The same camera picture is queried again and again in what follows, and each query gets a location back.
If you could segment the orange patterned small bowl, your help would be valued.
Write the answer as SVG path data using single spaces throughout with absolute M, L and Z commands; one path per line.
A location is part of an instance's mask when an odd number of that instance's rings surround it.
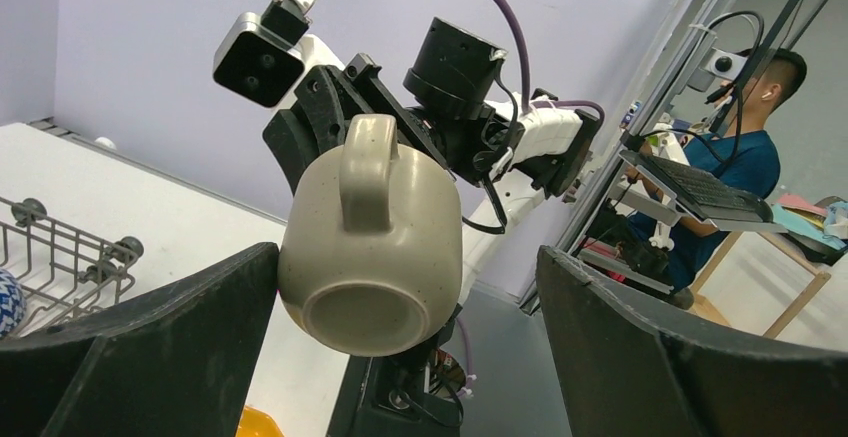
M 1 338 L 10 336 L 23 323 L 27 302 L 16 277 L 1 269 Z

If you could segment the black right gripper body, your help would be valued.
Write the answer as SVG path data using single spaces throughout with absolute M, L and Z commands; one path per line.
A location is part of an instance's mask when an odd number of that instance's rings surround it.
M 465 182 L 480 187 L 504 139 L 504 120 L 483 99 L 500 81 L 503 62 L 479 63 L 445 55 L 419 60 L 404 86 L 416 104 L 404 107 L 379 78 L 380 68 L 359 54 L 345 69 L 318 65 L 278 110 L 262 137 L 291 190 L 319 156 L 343 144 L 360 114 L 395 118 L 398 139 L 433 158 Z

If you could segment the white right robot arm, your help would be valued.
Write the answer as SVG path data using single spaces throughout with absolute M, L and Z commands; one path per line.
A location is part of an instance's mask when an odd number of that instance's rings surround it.
M 482 265 L 577 177 L 601 109 L 544 93 L 487 100 L 502 49 L 434 19 L 400 105 L 365 54 L 280 31 L 293 72 L 263 137 L 293 192 L 278 266 L 293 321 L 349 358 L 331 436 L 455 436 L 433 363 Z

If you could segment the small grey-green mug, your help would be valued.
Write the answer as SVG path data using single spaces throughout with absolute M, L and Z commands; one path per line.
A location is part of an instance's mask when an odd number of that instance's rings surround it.
M 286 311 L 353 356 L 395 355 L 432 337 L 462 288 L 457 188 L 396 131 L 391 116 L 354 117 L 345 142 L 300 179 L 281 245 Z

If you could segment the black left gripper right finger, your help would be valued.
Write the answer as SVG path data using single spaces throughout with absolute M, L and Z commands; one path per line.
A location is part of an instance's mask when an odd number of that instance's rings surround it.
M 536 284 L 576 436 L 843 436 L 847 356 L 710 322 L 554 247 Z

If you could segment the grey wire dish rack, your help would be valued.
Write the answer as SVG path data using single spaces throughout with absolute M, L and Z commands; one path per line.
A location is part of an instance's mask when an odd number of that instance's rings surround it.
M 1 269 L 23 288 L 27 313 L 10 336 L 64 324 L 119 303 L 145 253 L 134 236 L 116 241 L 60 221 L 41 201 L 1 200 Z

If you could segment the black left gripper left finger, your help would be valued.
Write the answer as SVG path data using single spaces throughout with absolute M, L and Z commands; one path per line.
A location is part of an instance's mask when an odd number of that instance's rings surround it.
M 5 436 L 232 436 L 276 296 L 258 243 L 98 313 L 1 344 Z

